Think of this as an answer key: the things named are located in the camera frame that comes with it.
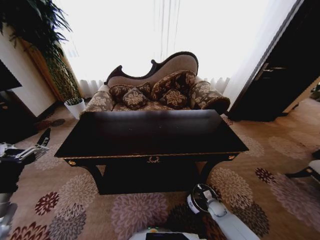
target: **sofa armrest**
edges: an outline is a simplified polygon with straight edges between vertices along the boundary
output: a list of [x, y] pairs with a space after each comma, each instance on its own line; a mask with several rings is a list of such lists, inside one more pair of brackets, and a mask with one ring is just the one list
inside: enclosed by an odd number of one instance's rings
[[228, 110], [230, 99], [197, 77], [190, 89], [190, 106], [192, 109], [213, 109], [221, 115]]
[[109, 93], [109, 88], [103, 86], [93, 95], [89, 103], [86, 105], [80, 117], [86, 112], [109, 112], [112, 111], [116, 102]]

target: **table leg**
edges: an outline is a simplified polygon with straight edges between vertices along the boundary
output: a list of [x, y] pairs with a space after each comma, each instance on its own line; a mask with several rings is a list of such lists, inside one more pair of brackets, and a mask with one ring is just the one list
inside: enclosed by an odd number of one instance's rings
[[206, 184], [207, 178], [211, 172], [211, 170], [214, 168], [215, 165], [220, 163], [222, 161], [207, 161], [206, 164], [203, 166], [202, 171], [200, 173], [200, 183]]
[[309, 167], [306, 167], [302, 169], [301, 171], [298, 171], [296, 173], [286, 173], [285, 175], [288, 178], [304, 178], [304, 177], [309, 177], [312, 175], [312, 170]]
[[84, 169], [87, 169], [89, 171], [89, 173], [91, 173], [96, 187], [98, 188], [99, 194], [103, 194], [104, 193], [104, 183], [103, 183], [103, 176], [101, 175], [99, 169], [97, 168], [96, 165], [91, 165], [91, 164], [83, 164], [83, 165], [79, 165], [78, 167], [82, 167]]

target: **floor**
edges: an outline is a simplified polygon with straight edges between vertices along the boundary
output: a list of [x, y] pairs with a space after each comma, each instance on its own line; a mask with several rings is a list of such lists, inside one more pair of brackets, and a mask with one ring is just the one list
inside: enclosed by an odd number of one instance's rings
[[[250, 151], [217, 165], [207, 183], [261, 239], [320, 239], [320, 185], [284, 176], [305, 168], [320, 147], [320, 102], [306, 99], [274, 122], [223, 118]], [[126, 240], [147, 226], [225, 239], [210, 217], [189, 211], [186, 192], [99, 195], [85, 169], [53, 157], [77, 123], [63, 106], [46, 121], [57, 119], [65, 121], [51, 127], [50, 150], [20, 176], [8, 239]], [[42, 132], [16, 146], [34, 145]]]

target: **white flower pot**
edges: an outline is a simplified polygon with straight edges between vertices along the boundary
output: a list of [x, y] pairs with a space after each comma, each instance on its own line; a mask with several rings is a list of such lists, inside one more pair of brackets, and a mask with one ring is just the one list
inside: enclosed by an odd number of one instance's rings
[[79, 119], [80, 113], [86, 108], [84, 99], [83, 98], [81, 99], [82, 101], [76, 105], [68, 105], [66, 102], [64, 102], [64, 105], [70, 111], [70, 113], [72, 113], [75, 119]]

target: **door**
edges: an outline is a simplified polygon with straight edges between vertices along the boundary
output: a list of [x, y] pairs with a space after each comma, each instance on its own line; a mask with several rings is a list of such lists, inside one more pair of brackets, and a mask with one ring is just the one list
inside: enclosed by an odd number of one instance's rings
[[273, 121], [320, 75], [320, 1], [304, 0], [228, 116]]

